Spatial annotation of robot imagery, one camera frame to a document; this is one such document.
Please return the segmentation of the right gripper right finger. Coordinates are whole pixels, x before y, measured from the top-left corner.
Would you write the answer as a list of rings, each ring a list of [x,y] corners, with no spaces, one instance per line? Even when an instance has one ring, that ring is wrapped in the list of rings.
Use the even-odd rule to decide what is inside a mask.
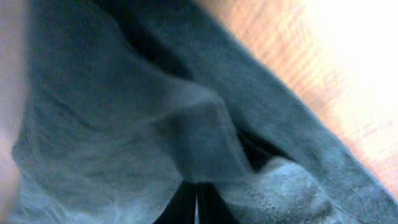
[[[211,183],[197,187],[199,224],[239,224]]]

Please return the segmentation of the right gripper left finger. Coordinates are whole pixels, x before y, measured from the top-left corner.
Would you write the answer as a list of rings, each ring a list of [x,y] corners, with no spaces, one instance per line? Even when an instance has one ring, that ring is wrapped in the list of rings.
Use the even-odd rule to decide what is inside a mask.
[[[183,181],[154,224],[194,224],[196,185]]]

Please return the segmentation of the dark green Nike t-shirt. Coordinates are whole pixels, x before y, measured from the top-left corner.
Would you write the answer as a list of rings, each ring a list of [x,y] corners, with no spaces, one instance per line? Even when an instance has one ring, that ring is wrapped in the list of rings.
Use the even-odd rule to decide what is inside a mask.
[[[9,223],[154,223],[183,181],[213,184],[239,223],[397,222],[380,181],[195,3],[27,10]]]

